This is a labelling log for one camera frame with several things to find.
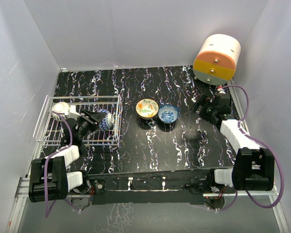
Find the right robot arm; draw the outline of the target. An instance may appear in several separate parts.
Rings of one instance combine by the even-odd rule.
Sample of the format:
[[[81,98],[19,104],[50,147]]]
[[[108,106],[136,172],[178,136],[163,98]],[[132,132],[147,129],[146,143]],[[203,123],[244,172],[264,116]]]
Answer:
[[[249,139],[238,117],[231,113],[230,94],[213,98],[201,95],[192,112],[216,126],[236,152],[232,168],[212,168],[206,178],[207,189],[219,192],[224,186],[245,191],[270,191],[274,186],[275,159],[269,149]]]

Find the red patterned bowl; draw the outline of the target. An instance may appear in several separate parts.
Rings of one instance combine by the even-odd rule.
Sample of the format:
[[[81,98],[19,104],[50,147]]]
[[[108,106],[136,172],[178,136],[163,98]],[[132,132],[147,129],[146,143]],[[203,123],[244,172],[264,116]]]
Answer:
[[[99,129],[103,132],[110,130],[115,122],[114,115],[111,114],[110,111],[105,110],[105,109],[99,109],[99,113],[106,113],[106,116],[103,118],[103,120],[98,124]]]

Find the white orange-rimmed bowl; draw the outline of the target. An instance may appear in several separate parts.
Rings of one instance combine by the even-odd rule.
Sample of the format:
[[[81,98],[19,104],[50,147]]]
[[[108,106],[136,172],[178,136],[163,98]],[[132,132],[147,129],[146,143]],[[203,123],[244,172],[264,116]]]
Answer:
[[[67,119],[69,117],[70,106],[66,102],[55,103],[52,107],[52,117],[56,121],[62,121],[61,118]]]

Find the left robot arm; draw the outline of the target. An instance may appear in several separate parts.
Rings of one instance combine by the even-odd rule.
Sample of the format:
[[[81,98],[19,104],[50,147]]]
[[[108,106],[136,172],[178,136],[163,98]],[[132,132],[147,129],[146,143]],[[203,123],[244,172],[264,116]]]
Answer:
[[[84,136],[96,131],[98,125],[107,117],[106,112],[82,111],[77,120],[65,119],[63,113],[52,111],[64,123],[63,146],[45,158],[32,160],[29,198],[31,202],[63,200],[72,189],[84,194],[90,189],[90,181],[81,172],[67,173],[66,167],[80,157]]]

